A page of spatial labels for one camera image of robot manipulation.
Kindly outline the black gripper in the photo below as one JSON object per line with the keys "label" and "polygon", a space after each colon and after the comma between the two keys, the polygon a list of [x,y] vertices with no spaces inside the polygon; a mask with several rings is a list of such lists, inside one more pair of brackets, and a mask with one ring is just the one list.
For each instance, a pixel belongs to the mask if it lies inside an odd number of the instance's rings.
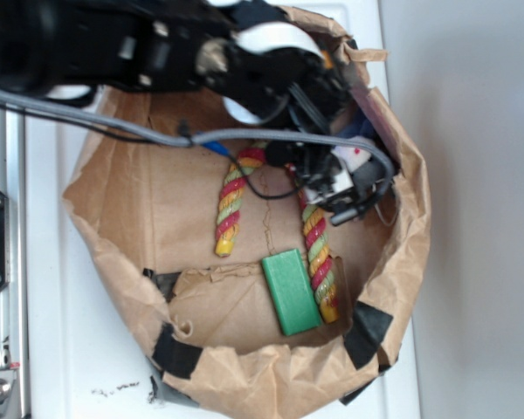
{"label": "black gripper", "polygon": [[285,22],[256,24],[206,41],[196,73],[249,126],[328,131],[350,102],[348,82],[329,50]]}

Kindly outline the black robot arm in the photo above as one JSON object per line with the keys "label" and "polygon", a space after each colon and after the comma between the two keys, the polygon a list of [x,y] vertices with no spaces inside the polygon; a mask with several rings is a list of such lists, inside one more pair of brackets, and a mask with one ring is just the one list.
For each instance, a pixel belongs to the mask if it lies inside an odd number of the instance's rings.
{"label": "black robot arm", "polygon": [[0,1],[0,89],[208,88],[245,124],[324,134],[348,104],[329,49],[264,1]]}

